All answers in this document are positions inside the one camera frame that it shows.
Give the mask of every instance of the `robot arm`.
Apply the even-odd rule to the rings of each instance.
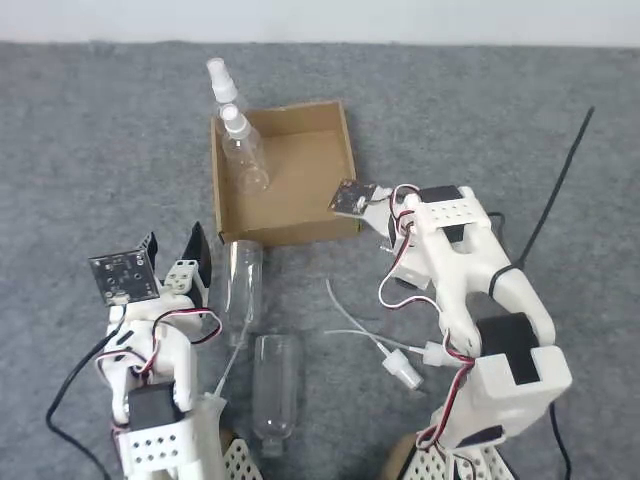
[[[135,480],[222,480],[218,395],[197,394],[197,362],[187,333],[199,332],[211,257],[199,224],[164,283],[154,272],[153,235],[132,252],[91,259],[111,306],[109,330],[124,320],[97,366],[112,390],[125,476]]]
[[[371,201],[383,192],[388,189],[344,181],[330,208],[363,218],[391,240],[398,258],[392,276],[421,289],[433,282],[440,330],[474,359],[440,445],[448,450],[491,445],[519,434],[571,384],[564,355],[553,345],[551,317],[520,270],[497,277],[490,292],[492,278],[510,261],[469,187],[414,187],[397,216],[390,211],[395,190],[388,195],[392,207]],[[508,313],[473,318],[466,305],[472,292],[492,293]],[[432,423],[439,422],[442,410]]]

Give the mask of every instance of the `bottle cap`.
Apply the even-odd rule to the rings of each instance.
[[[247,121],[247,118],[240,113],[238,107],[233,104],[225,105],[220,111],[220,116],[224,122],[224,128],[231,138],[240,140],[249,136],[251,124]]]
[[[211,88],[218,103],[232,103],[238,96],[238,89],[233,83],[224,60],[212,58],[207,62],[207,69],[211,76]]]

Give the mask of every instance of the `plastic bottle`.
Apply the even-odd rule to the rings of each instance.
[[[227,169],[241,193],[252,195],[269,186],[262,138],[235,105],[222,107],[225,134],[222,149],[227,157]]]
[[[250,240],[238,240],[224,246],[222,302],[224,328],[229,332],[232,347],[242,343],[245,324],[247,332],[260,324],[262,309],[262,246]]]
[[[292,335],[256,339],[253,363],[253,430],[264,457],[279,457],[297,416],[301,352]]]
[[[244,97],[236,88],[227,66],[222,58],[212,58],[207,62],[207,69],[211,77],[211,88],[216,99],[216,115],[220,115],[220,109],[229,103],[233,103],[241,112],[246,112],[248,105]]]

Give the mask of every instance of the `cardboard box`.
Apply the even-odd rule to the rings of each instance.
[[[264,246],[351,237],[358,222],[328,211],[344,178],[356,178],[340,102],[309,103],[247,114],[264,140],[271,183],[257,195],[238,194],[227,179],[226,159],[211,123],[216,225],[223,242],[254,240]]]

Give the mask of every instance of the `white wall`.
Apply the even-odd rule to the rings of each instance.
[[[0,0],[0,40],[640,46],[640,0]]]

